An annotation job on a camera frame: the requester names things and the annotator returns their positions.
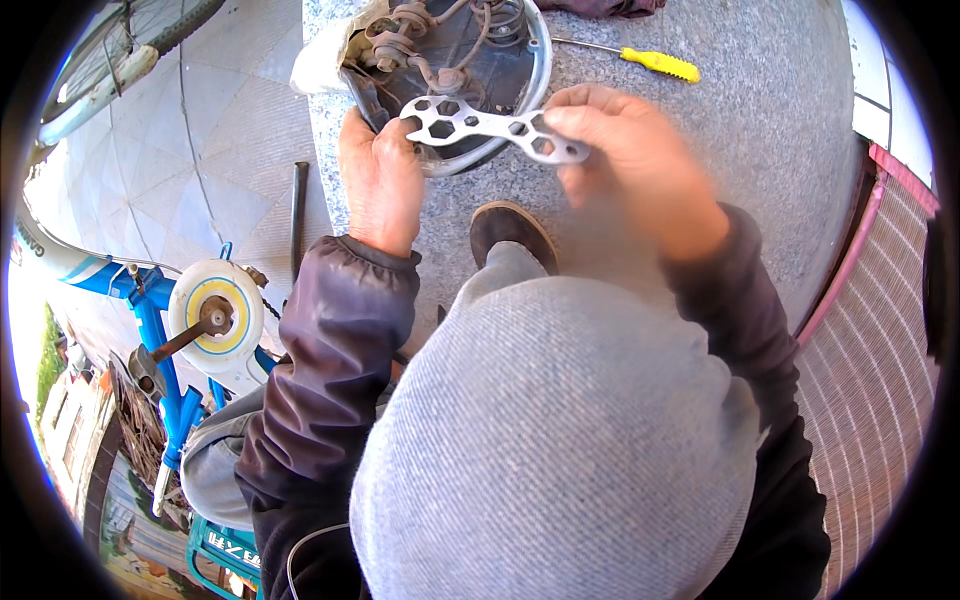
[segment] screwdriver handle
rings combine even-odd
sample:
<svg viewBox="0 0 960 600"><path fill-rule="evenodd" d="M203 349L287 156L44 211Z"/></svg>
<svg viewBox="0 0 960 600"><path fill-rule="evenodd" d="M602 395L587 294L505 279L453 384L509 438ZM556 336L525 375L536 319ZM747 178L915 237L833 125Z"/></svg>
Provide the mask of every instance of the screwdriver handle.
<svg viewBox="0 0 960 600"><path fill-rule="evenodd" d="M700 81L700 70L686 60L680 60L662 52L638 52L624 46L620 48L620 58L630 62L639 62L651 71L673 75L691 84Z"/></svg>

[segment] gray beanie hat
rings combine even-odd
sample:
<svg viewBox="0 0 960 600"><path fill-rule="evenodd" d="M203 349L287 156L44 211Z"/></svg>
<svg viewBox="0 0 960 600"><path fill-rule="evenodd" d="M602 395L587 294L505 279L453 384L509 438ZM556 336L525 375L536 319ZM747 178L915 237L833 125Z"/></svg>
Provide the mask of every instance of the gray beanie hat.
<svg viewBox="0 0 960 600"><path fill-rule="evenodd" d="M622 289L460 298L354 480L364 577L374 600L693 598L739 540L758 424L700 326Z"/></svg>

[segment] person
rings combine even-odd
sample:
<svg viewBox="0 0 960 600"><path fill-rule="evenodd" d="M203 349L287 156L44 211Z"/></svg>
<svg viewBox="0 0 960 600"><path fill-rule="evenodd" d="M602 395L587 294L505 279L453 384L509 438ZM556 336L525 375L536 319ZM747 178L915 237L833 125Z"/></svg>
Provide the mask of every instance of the person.
<svg viewBox="0 0 960 600"><path fill-rule="evenodd" d="M594 149L558 172L573 209L620 203L683 320L560 276L531 215L485 204L469 229L478 272L374 424L414 320L423 178L408 126L374 134L353 109L349 234L303 259L279 327L292 364L246 417L235 466L264 597L818 593L826 500L756 224L716 202L638 98L578 85L545 119Z"/></svg>

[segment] bicycle wheel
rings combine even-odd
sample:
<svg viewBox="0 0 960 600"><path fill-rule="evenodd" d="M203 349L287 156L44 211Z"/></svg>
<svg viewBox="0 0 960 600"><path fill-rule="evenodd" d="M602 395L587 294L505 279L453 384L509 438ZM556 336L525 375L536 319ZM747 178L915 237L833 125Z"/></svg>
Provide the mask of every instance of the bicycle wheel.
<svg viewBox="0 0 960 600"><path fill-rule="evenodd" d="M139 46L154 46L160 56L170 52L224 2L133 0L107 4L70 53L44 105L41 121L49 123L60 116Z"/></svg>

